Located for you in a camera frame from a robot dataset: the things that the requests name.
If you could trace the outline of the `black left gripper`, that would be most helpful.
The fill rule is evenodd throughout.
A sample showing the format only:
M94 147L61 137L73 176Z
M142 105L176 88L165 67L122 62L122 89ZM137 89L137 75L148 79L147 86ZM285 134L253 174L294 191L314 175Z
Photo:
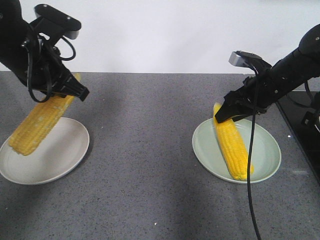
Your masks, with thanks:
M58 76L53 82L53 77L50 72L49 60L44 60L34 65L34 50L33 43L30 37L26 36L20 45L27 51L27 71L26 71L26 87L29 95L34 96L34 90L44 93L47 97L51 97L54 94L61 96L72 96L84 101L89 95L90 91L87 87L82 85L81 76L72 76L71 72L61 64L60 76ZM33 77L36 74L43 74L45 79L44 89L40 86L33 86Z

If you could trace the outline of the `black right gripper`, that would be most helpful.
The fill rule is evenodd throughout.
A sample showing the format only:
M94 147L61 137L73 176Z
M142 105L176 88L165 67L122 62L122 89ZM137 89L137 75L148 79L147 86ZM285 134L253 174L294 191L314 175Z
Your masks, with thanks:
M224 96L224 103L214 103L214 118L221 124L264 114L277 100L277 82L270 76L249 76L243 86Z

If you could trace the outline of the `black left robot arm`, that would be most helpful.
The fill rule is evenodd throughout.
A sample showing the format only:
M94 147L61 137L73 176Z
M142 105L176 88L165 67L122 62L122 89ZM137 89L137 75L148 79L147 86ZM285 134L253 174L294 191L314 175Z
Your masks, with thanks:
M28 23L22 18L18 0L0 2L0 62L11 70L27 87L30 97L40 100L34 91L45 94L42 102L52 96L73 96L84 101L89 94L65 67L64 61L76 56L62 57L56 44L62 40L68 45L78 37L82 24L48 4L34 8L36 19Z

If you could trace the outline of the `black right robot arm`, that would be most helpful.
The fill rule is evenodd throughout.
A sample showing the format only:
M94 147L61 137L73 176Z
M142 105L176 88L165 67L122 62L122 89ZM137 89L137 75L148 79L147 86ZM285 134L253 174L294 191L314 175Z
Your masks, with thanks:
M224 103L214 114L218 123L264 114L278 99L311 78L319 77L320 26L311 28L302 37L298 47L275 65L245 51L232 52L229 63L235 67L249 68L255 76L247 77L242 87L224 96Z

